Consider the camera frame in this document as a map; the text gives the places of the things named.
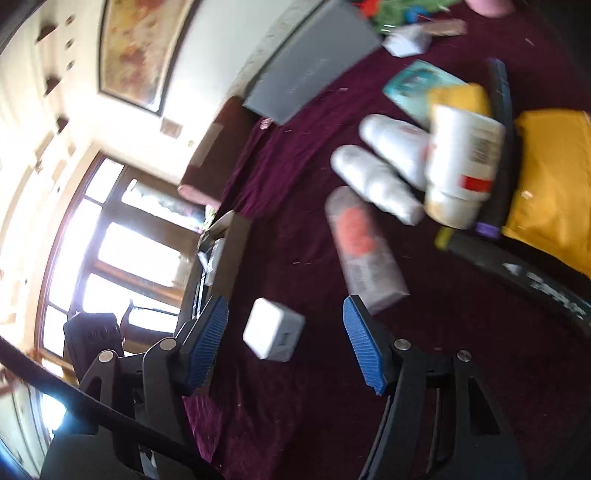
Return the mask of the white bottle red label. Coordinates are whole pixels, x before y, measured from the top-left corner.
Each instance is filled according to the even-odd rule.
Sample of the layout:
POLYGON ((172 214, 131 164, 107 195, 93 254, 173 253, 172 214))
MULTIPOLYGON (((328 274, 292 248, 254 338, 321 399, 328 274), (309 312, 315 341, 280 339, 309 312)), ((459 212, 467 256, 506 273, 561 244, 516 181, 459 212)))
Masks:
POLYGON ((435 107, 431 127, 425 211, 444 226, 468 230, 491 195, 504 127, 444 105, 435 107))

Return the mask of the cardboard tray box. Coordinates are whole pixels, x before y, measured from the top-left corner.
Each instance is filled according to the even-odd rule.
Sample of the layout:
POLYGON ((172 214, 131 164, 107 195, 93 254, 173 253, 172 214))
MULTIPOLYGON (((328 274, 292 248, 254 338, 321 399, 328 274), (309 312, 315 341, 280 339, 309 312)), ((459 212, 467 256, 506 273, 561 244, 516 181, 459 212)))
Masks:
POLYGON ((209 298, 221 296, 228 302, 231 300, 236 276, 240 263, 242 263, 243 254, 245 254, 246 242, 249 239, 251 224, 252 222, 245 217, 231 210, 201 234, 197 252, 200 247, 209 246, 218 238, 225 239, 221 262, 217 267, 213 285, 207 287, 204 284, 204 270, 197 254, 195 254, 181 300, 175 333, 181 329, 185 322, 197 317, 204 310, 209 298))

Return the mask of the black marker green cap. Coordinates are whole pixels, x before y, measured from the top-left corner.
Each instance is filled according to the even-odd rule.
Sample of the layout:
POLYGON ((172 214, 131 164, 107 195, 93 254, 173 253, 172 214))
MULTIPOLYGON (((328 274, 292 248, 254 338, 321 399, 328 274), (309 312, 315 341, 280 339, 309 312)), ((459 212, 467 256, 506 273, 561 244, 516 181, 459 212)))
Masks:
POLYGON ((590 338, 590 302, 546 273, 491 242, 459 230, 441 228, 435 245, 488 274, 502 278, 538 302, 551 305, 570 326, 590 338))

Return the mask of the yellow padded envelope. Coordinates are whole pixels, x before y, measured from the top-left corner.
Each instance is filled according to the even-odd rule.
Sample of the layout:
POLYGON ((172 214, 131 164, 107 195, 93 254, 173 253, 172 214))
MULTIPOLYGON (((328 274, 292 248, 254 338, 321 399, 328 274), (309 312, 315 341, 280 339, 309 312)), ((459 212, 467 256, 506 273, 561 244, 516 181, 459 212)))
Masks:
POLYGON ((590 115, 545 109, 515 121, 522 139, 503 234, 590 274, 590 115))

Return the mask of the grey shoe box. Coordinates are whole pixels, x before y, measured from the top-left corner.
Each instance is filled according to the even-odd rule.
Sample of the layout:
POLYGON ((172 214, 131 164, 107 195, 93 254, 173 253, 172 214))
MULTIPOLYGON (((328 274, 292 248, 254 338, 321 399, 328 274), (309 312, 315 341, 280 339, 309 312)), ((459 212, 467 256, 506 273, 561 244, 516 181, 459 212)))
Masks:
POLYGON ((381 47, 382 38, 349 1, 325 1, 264 65, 243 107, 286 124, 329 84, 381 47))

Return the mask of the white spray bottle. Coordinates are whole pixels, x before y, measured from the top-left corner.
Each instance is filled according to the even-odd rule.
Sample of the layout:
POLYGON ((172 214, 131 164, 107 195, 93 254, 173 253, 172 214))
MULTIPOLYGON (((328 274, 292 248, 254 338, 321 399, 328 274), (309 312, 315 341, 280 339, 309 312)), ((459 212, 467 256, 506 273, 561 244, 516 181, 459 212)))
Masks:
POLYGON ((339 146, 331 156, 332 169, 363 200, 416 226, 424 217, 423 204, 383 160, 356 145, 339 146))

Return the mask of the white power adapter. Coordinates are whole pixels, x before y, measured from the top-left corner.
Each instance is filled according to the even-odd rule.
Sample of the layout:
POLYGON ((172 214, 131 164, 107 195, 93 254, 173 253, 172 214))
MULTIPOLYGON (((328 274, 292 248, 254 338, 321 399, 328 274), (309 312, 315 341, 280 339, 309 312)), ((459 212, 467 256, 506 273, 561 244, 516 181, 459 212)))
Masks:
POLYGON ((266 298, 253 302, 242 340, 259 360, 290 361, 304 329, 305 317, 266 298))

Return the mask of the pink label strip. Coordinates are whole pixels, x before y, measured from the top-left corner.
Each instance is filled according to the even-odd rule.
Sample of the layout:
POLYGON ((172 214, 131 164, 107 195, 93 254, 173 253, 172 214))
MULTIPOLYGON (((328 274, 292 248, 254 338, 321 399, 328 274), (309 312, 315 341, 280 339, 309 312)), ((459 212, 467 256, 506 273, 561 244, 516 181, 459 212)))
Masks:
POLYGON ((432 37, 456 37, 468 32, 467 23, 461 19, 427 21, 420 26, 432 37))

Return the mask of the green cloth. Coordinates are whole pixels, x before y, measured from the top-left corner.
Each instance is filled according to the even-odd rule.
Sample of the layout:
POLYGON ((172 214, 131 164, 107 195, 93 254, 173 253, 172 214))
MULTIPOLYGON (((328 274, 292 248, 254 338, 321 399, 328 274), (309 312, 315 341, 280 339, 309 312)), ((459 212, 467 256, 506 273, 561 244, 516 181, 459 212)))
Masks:
POLYGON ((457 4, 455 0, 366 1, 361 10, 378 33, 387 35, 401 26, 449 16, 451 7, 457 4))

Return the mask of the white charger on bed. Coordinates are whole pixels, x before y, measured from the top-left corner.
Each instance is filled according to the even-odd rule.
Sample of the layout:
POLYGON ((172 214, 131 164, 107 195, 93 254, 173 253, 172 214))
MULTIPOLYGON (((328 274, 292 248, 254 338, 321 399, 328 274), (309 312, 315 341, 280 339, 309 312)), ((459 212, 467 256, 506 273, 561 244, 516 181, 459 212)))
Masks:
POLYGON ((394 29, 383 41, 383 47, 393 56, 406 58, 426 53, 432 36, 419 24, 394 29))

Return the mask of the white lotion bottle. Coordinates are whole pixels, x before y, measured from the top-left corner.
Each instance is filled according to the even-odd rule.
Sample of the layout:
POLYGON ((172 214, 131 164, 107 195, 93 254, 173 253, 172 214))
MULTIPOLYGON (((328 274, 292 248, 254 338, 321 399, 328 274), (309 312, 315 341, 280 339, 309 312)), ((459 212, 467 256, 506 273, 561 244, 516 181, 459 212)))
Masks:
POLYGON ((423 129, 386 115, 372 114, 359 126, 363 142, 387 161, 414 188, 427 187, 426 162, 430 135, 423 129))

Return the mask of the white bottle small label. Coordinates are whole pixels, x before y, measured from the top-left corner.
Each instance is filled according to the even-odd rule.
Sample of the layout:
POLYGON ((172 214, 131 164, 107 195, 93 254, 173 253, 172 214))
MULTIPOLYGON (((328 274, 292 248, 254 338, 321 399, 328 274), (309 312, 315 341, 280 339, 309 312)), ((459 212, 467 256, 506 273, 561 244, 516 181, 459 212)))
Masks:
POLYGON ((211 287, 214 283, 217 267, 221 262, 221 254, 225 244, 224 238, 214 240, 211 245, 200 247, 197 257, 204 270, 204 284, 211 287))

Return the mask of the maroon headboard cushion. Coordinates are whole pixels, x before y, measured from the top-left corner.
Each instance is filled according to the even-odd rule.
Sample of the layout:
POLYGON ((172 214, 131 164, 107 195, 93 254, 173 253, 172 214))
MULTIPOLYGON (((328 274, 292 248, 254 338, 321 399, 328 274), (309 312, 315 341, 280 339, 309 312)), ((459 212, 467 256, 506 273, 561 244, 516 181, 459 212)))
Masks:
POLYGON ((259 115, 232 96, 224 103, 194 151, 177 193, 186 201, 218 208, 259 115))

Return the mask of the clear case orange item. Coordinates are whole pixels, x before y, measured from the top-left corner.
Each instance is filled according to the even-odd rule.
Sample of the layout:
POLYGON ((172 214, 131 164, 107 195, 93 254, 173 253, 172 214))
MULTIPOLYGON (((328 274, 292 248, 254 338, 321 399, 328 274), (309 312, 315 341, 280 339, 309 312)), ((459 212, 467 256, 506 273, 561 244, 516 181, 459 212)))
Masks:
POLYGON ((370 207, 342 186, 325 201, 335 248, 349 294, 358 295, 372 314, 390 308, 410 292, 370 207))

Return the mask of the teal tissue pack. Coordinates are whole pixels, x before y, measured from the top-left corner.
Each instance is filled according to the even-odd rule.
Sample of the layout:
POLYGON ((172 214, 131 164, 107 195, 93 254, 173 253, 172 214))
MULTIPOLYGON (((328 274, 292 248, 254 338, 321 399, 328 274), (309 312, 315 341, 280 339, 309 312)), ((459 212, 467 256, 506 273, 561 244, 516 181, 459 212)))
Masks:
POLYGON ((418 125, 428 128, 429 91, 460 85, 466 85, 466 82, 435 65, 417 60, 393 77, 383 88, 383 93, 418 125))

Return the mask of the black marker purple cap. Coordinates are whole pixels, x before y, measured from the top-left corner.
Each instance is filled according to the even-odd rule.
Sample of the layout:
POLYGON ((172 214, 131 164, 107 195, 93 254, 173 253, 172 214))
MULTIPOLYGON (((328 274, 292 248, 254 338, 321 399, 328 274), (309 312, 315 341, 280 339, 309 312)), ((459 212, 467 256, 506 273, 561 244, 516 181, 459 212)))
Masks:
POLYGON ((505 64, 498 58, 490 58, 487 65, 493 118, 503 125, 504 137, 491 195, 481 209, 475 230, 487 239, 498 240, 509 214, 513 192, 513 105, 505 64))

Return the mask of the pink thermos flask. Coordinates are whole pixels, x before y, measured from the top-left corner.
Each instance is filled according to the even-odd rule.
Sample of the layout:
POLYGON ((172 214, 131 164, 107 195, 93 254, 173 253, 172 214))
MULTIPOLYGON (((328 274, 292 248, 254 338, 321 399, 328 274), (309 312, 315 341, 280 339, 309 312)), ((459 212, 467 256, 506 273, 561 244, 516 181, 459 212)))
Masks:
POLYGON ((465 0, 465 3, 486 18, 503 18, 515 12, 512 0, 465 0))

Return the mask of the framed painting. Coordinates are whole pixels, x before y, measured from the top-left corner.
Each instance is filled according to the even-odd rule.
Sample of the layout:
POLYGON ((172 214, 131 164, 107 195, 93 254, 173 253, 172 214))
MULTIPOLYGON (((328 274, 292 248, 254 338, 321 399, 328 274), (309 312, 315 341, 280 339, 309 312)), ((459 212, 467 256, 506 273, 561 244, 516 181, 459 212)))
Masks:
POLYGON ((99 92, 160 116, 198 6, 197 1, 106 1, 99 30, 99 92))

